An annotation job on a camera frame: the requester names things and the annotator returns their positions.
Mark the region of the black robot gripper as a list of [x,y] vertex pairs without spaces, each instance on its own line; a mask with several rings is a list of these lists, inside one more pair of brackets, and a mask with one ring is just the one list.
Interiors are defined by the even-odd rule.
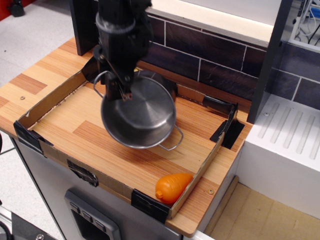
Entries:
[[99,33],[94,56],[101,63],[100,82],[105,85],[108,100],[132,99],[131,86],[137,62],[148,54],[153,29],[150,18],[141,14],[125,25],[113,24],[99,14],[95,18]]

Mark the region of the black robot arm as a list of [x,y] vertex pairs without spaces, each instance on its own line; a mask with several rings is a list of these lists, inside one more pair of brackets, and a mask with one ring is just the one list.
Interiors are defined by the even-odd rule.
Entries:
[[149,0],[98,1],[95,23],[99,36],[93,55],[109,101],[132,98],[134,70],[154,38],[146,13],[151,6]]

